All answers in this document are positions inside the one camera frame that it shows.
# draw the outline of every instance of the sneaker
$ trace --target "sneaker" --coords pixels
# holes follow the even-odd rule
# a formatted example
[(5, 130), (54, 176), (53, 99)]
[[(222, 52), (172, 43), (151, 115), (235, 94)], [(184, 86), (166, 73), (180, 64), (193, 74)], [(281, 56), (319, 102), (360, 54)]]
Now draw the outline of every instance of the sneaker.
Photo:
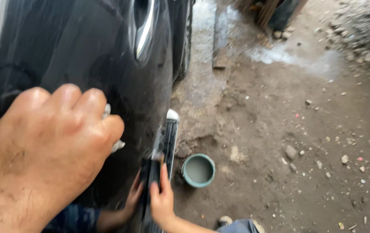
[(228, 216), (222, 216), (218, 220), (219, 227), (230, 225), (231, 223), (233, 223), (233, 220)]

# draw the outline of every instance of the bucket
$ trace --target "bucket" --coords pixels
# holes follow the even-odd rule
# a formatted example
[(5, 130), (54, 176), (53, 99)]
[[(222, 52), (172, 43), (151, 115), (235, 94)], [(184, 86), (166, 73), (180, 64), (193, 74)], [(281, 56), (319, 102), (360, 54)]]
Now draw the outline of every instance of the bucket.
[(206, 187), (215, 175), (215, 163), (207, 155), (200, 153), (191, 155), (182, 165), (182, 175), (190, 186)]

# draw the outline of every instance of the car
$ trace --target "car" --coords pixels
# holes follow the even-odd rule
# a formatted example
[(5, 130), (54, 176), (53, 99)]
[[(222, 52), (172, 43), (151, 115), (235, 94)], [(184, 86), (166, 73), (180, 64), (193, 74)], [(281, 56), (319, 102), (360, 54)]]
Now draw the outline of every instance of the car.
[[(125, 123), (125, 147), (108, 157), (75, 203), (120, 208), (140, 168), (143, 180), (153, 179), (155, 153), (164, 153), (171, 177), (179, 116), (169, 109), (170, 94), (189, 69), (193, 3), (0, 0), (0, 117), (29, 88), (52, 93), (74, 83), (83, 92), (102, 90)], [(146, 195), (131, 232), (161, 231)]]

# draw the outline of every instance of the car door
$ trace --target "car door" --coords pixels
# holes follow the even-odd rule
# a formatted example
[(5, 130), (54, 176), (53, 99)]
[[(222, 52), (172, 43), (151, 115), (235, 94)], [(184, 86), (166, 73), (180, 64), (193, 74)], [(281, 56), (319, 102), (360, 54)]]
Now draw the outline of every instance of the car door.
[(166, 0), (0, 0), (0, 117), (22, 91), (65, 83), (102, 90), (125, 122), (125, 147), (77, 199), (111, 206), (159, 150), (172, 88)]

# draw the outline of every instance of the running board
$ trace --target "running board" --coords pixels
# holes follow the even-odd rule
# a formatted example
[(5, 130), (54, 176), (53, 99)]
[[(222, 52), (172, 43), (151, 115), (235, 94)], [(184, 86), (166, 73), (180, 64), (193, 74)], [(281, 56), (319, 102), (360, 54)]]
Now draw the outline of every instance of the running board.
[[(166, 117), (166, 131), (164, 136), (164, 148), (163, 154), (165, 155), (165, 161), (167, 165), (167, 173), (169, 181), (172, 178), (173, 159), (175, 157), (175, 144), (176, 136), (179, 125), (179, 115), (172, 109), (169, 109)], [(160, 162), (151, 161), (146, 159), (142, 161), (141, 176), (146, 176), (145, 184), (150, 187), (151, 182), (160, 181)], [(163, 230), (156, 225), (152, 220), (151, 208), (150, 208), (150, 196), (149, 192), (143, 197), (144, 210), (143, 218), (141, 221), (141, 233), (162, 233)]]

